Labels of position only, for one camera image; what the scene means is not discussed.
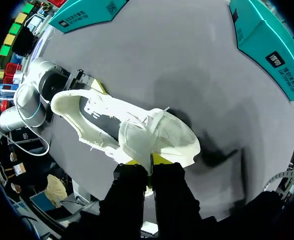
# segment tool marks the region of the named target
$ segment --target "white sneaker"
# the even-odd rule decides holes
[[[84,109],[80,109],[82,97],[88,99]],[[72,125],[81,142],[104,151],[119,164],[135,159],[150,172],[150,154],[155,152],[186,167],[200,152],[195,134],[172,114],[158,108],[147,111],[94,89],[59,92],[51,101],[51,109]],[[92,116],[90,121],[82,111]],[[110,117],[104,122],[119,120],[118,136],[112,137],[97,126],[101,116]]]

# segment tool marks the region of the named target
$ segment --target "teal sign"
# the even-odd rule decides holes
[[[238,49],[256,61],[294,101],[294,40],[259,0],[231,0]]]
[[[127,2],[127,0],[68,0],[49,24],[67,33],[88,25],[109,22]]]

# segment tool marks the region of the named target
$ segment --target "black shoe insole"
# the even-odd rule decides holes
[[[92,113],[90,108],[86,107],[88,102],[88,98],[81,97],[79,102],[80,112],[81,114],[92,124],[95,124],[100,129],[104,130],[110,136],[112,136],[115,140],[118,141],[118,133],[120,128],[120,120],[115,117],[109,117],[106,115],[97,116]]]

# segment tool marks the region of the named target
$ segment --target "beige cloth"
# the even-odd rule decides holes
[[[67,197],[66,188],[62,182],[55,176],[49,174],[47,176],[48,185],[44,193],[46,197],[55,205],[56,208],[60,207],[59,202]]]

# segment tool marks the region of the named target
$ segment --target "yellow block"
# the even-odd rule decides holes
[[[7,36],[5,38],[5,41],[3,41],[3,44],[6,44],[6,45],[11,46],[14,39],[15,39],[15,36],[14,35],[7,34]]]
[[[22,23],[25,21],[26,17],[27,17],[26,14],[20,12],[20,13],[18,14],[18,16],[16,17],[15,22],[16,22],[16,23],[19,23],[19,24],[22,24]]]
[[[94,79],[92,84],[91,84],[91,88],[101,92],[102,94],[108,94],[106,92],[106,90],[103,88],[101,82],[99,82],[97,79]]]
[[[152,154],[153,157],[153,164],[157,165],[157,164],[172,164],[172,162],[170,162],[169,160],[166,160],[165,158],[159,156],[156,153]]]
[[[169,160],[166,160],[165,158],[159,156],[156,153],[153,153],[152,154],[152,157],[153,157],[153,165],[157,165],[157,164],[172,164],[172,162],[170,162]],[[140,163],[133,159],[130,162],[127,162],[126,164],[127,165],[135,165],[135,164],[140,164]]]
[[[0,70],[0,79],[3,79],[4,71]]]

